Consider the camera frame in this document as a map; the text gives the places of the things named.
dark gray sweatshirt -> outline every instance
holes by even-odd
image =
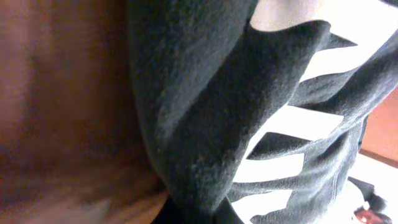
[[[398,8],[146,0],[129,17],[140,125],[170,211],[185,223],[321,223],[364,118],[397,86]]]

brown wooden surface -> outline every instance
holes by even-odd
[[[0,1],[0,223],[145,224],[160,209],[126,13],[120,0]]]
[[[398,161],[398,90],[370,114],[362,148],[370,154]]]

white stripe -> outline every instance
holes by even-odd
[[[322,75],[348,72],[364,64],[374,52],[369,53],[360,46],[321,50],[312,56],[300,82]]]
[[[245,224],[252,224],[250,219],[256,215],[267,215],[286,208],[291,194],[292,190],[276,190],[268,194],[250,195],[233,202],[232,207]]]
[[[253,183],[293,177],[300,174],[303,163],[304,153],[264,161],[245,159],[239,165],[233,182]]]
[[[317,52],[301,82],[361,66],[398,29],[398,8],[378,0],[260,0],[251,25],[270,32],[314,20],[328,21],[332,34],[358,46]]]
[[[324,139],[342,122],[344,116],[285,105],[276,111],[249,140],[244,159],[267,132],[316,141]]]

